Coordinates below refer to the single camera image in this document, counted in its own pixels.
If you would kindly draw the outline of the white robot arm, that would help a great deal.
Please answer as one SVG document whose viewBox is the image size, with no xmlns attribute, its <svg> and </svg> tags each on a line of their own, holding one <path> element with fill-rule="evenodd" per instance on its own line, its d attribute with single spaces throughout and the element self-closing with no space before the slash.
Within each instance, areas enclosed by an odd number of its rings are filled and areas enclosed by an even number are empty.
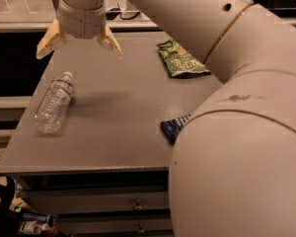
<svg viewBox="0 0 296 237">
<path fill-rule="evenodd" d="M 221 82 L 171 156 L 175 237 L 296 237 L 296 29 L 252 0 L 128 0 Z M 104 0 L 57 0 L 37 47 L 107 32 Z"/>
</svg>

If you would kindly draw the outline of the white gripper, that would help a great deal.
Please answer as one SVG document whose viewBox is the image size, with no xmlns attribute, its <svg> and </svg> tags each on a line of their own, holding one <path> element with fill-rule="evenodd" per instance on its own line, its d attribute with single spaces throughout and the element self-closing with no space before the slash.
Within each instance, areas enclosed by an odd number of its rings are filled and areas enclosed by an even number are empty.
<svg viewBox="0 0 296 237">
<path fill-rule="evenodd" d="M 38 43 L 37 59 L 43 59 L 53 51 L 65 46 L 67 43 L 66 34 L 76 39 L 93 39 L 98 36 L 98 43 L 101 47 L 122 57 L 118 41 L 111 29 L 106 26 L 104 6 L 95 10 L 77 9 L 63 0 L 59 0 L 57 19 L 52 22 Z"/>
</svg>

